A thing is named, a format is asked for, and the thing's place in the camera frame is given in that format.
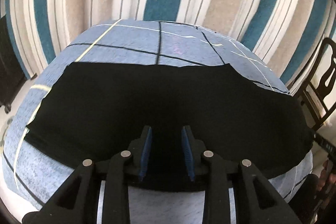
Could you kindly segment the person's right hand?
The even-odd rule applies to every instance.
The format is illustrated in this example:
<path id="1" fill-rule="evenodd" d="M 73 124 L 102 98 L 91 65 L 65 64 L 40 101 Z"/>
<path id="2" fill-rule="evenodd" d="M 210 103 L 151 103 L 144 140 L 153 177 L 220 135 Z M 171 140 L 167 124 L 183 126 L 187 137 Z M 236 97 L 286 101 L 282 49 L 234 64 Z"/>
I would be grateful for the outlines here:
<path id="1" fill-rule="evenodd" d="M 326 207 L 335 196 L 335 164 L 327 159 L 322 166 L 323 170 L 315 190 L 315 199 L 318 206 Z"/>

